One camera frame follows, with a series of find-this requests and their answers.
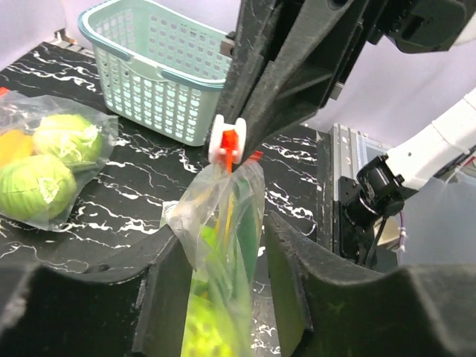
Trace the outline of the dark green fake cucumber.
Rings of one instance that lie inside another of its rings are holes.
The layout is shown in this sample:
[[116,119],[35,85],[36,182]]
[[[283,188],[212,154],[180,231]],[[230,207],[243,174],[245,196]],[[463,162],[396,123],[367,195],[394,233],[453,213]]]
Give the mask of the dark green fake cucumber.
[[210,280],[227,300],[249,299],[263,222],[263,185],[246,178],[230,184],[218,217],[202,229],[210,247]]

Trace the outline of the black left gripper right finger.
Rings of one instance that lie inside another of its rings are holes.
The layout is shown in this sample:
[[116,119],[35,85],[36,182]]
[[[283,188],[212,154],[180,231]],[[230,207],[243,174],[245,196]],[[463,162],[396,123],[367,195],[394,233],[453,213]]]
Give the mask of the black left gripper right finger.
[[473,356],[475,267],[429,265],[387,274],[351,263],[264,219],[283,356]]

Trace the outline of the bumpy green fake fruit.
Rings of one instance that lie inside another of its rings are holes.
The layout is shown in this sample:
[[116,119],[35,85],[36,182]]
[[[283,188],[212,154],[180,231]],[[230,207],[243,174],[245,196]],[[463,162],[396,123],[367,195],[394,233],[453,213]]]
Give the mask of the bumpy green fake fruit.
[[238,356],[237,325],[220,301],[207,291],[190,293],[181,356]]

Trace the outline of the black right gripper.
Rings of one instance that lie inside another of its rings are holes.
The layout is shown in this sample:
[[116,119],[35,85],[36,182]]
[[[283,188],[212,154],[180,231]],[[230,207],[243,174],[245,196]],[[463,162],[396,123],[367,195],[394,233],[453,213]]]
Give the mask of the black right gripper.
[[338,98],[366,43],[386,37],[406,54],[449,51],[466,28],[466,1],[369,1],[329,97]]

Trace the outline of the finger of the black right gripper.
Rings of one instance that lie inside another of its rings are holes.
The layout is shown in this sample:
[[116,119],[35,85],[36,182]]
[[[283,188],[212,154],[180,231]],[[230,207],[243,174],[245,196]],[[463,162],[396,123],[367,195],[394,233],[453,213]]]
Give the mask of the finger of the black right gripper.
[[308,2],[240,116],[247,129],[243,160],[266,139],[304,122],[326,105],[363,15],[362,1]]
[[225,53],[232,62],[216,113],[238,118],[269,62],[279,54],[294,23],[308,1],[242,1],[236,29],[227,35],[234,41]]

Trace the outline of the clear zip bag red seal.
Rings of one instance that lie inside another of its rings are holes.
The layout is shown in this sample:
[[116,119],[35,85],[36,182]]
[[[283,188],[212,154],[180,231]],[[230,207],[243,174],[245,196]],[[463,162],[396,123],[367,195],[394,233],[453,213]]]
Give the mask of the clear zip bag red seal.
[[213,121],[209,164],[161,224],[178,237],[193,268],[182,356],[251,356],[251,290],[265,210],[261,152],[244,157],[246,122]]

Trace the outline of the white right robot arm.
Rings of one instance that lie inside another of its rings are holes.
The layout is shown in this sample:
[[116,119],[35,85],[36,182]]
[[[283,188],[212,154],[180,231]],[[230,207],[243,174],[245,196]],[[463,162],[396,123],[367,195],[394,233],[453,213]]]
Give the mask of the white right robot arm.
[[[475,38],[473,1],[242,1],[232,59],[208,138],[210,162],[238,167],[256,148],[327,104],[366,43],[390,38],[406,54]],[[469,93],[404,143],[365,164],[335,204],[333,251],[371,267],[390,216],[430,178],[475,152]]]

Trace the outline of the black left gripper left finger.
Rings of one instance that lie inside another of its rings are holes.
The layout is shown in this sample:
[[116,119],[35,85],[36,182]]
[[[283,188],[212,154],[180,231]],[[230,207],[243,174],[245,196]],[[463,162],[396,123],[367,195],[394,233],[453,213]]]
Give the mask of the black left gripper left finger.
[[1,265],[3,356],[179,356],[191,267],[167,226],[81,274]]

